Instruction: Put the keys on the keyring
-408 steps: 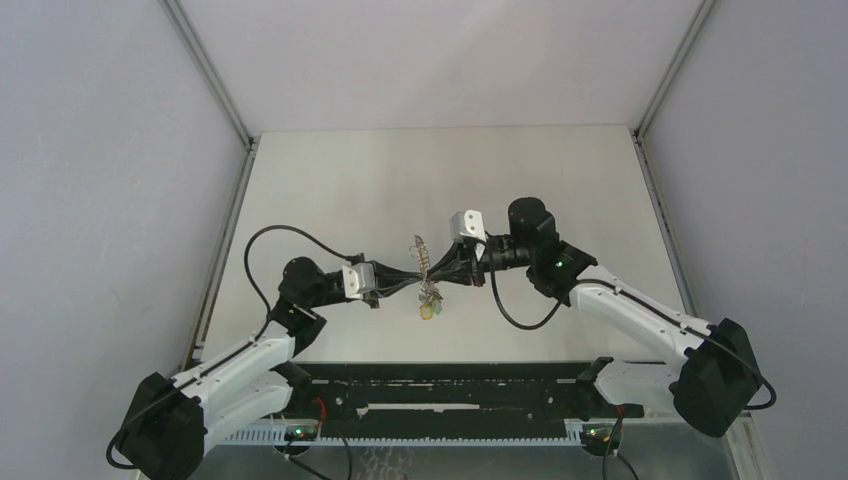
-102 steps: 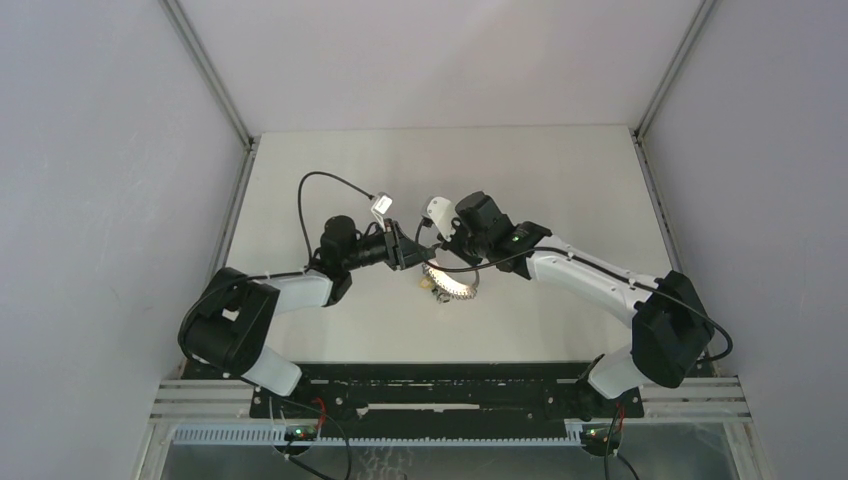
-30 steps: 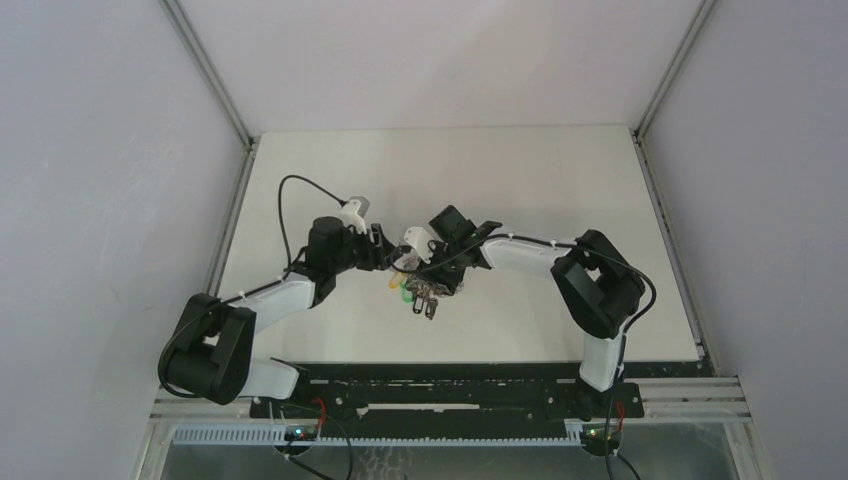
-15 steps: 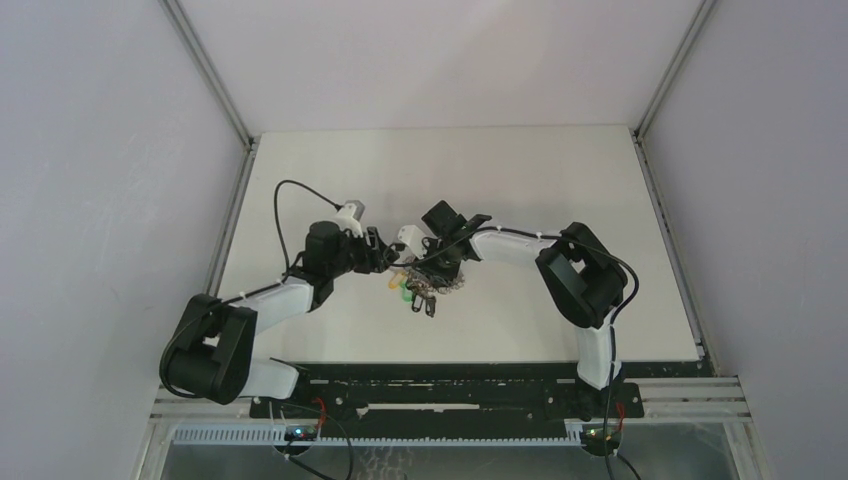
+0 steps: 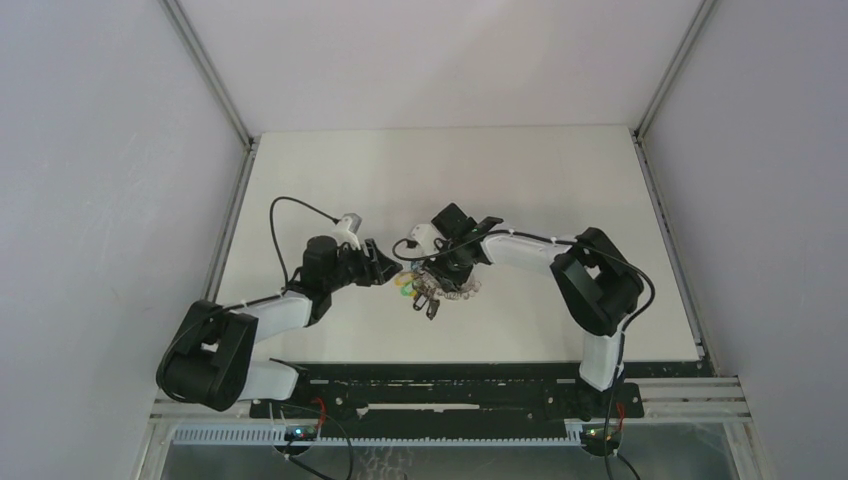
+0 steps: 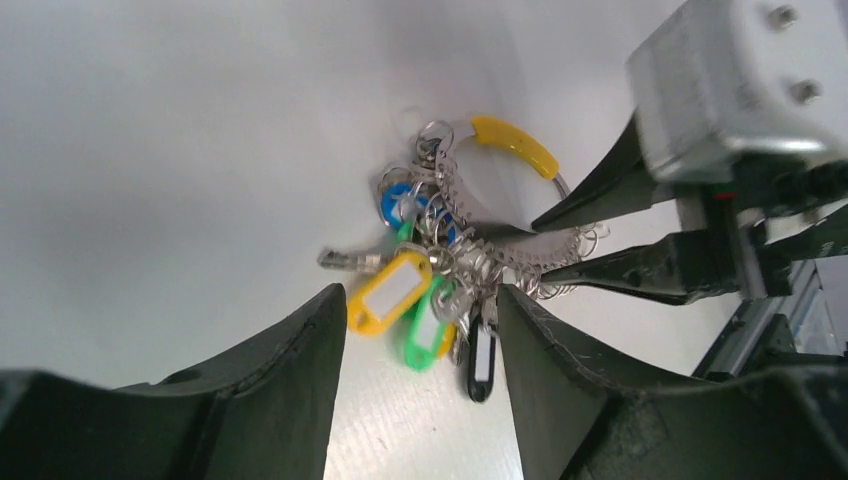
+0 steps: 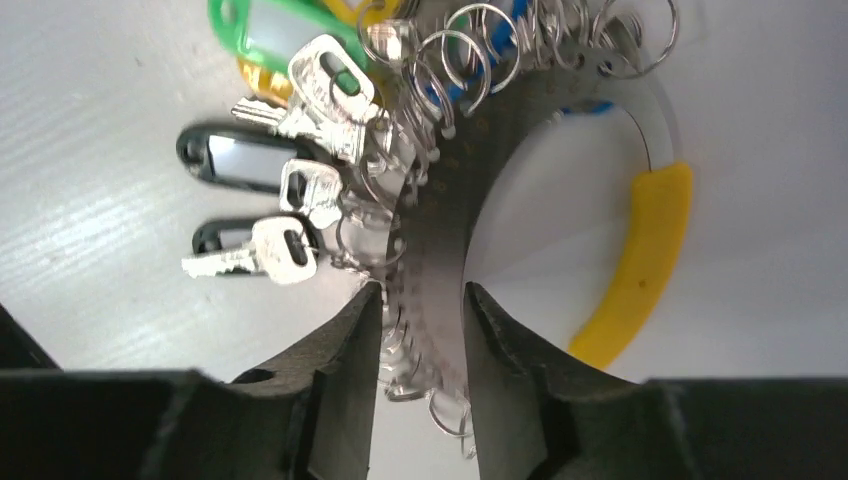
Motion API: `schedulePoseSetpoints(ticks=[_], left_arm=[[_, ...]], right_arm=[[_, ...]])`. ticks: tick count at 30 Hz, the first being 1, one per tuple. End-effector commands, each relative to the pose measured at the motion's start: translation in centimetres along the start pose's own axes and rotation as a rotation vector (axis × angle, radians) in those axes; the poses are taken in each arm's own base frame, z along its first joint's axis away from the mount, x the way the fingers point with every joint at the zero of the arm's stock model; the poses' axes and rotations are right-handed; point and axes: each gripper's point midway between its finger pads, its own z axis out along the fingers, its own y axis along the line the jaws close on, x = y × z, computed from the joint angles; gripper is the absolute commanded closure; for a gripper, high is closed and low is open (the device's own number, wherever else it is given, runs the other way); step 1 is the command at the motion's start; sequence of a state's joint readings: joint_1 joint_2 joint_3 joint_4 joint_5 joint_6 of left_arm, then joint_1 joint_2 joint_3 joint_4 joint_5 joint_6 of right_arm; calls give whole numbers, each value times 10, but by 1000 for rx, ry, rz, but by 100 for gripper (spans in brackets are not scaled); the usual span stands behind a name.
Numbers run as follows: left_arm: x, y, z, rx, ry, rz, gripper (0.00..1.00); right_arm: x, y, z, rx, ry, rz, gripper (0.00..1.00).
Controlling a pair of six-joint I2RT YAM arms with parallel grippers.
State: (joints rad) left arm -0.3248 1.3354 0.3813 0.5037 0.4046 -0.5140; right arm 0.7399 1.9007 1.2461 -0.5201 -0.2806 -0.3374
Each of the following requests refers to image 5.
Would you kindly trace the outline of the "green tagged key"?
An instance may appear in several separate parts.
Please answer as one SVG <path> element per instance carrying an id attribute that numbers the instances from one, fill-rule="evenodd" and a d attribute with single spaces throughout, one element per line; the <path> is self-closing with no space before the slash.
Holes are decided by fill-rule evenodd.
<path id="1" fill-rule="evenodd" d="M 409 284 L 411 282 L 412 282 L 412 276 L 409 272 L 403 272 L 402 274 L 398 275 L 394 279 L 395 285 L 398 286 L 398 287 L 401 287 L 401 288 L 403 288 L 404 286 L 406 286 L 407 284 Z"/>

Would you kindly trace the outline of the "large metal keyring yellow handle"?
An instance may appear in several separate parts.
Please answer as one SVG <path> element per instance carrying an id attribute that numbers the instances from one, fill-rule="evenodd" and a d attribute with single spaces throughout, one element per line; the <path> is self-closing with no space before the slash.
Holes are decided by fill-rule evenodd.
<path id="1" fill-rule="evenodd" d="M 470 271 L 443 272 L 428 262 L 417 261 L 411 263 L 411 273 L 413 289 L 428 299 L 467 300 L 481 289 L 481 282 Z"/>

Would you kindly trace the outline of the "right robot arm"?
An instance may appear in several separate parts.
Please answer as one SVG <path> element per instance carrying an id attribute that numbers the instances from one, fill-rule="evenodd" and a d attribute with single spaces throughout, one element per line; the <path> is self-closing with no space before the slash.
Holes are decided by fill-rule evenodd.
<path id="1" fill-rule="evenodd" d="M 429 297 L 477 290 L 472 278 L 477 265 L 506 265 L 552 278 L 584 332 L 579 406 L 602 416 L 616 405 L 624 330 L 638 311 L 647 280 L 602 230 L 588 228 L 572 239 L 543 237 L 498 217 L 476 221 L 451 203 L 415 226 L 408 244 L 423 256 L 414 267 L 416 288 Z"/>

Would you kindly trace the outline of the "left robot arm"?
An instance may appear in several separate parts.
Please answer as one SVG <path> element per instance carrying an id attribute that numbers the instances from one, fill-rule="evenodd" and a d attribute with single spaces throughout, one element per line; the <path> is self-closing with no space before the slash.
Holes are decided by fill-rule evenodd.
<path id="1" fill-rule="evenodd" d="M 296 367 L 256 360 L 255 344 L 286 331 L 317 324 L 332 295 L 349 287 L 381 286 L 402 270 L 371 239 L 359 246 L 326 235 L 311 238 L 296 278 L 278 293 L 223 306 L 193 302 L 155 373 L 171 400 L 225 411 L 235 403 L 273 400 L 290 417 L 311 407 L 311 388 Z"/>

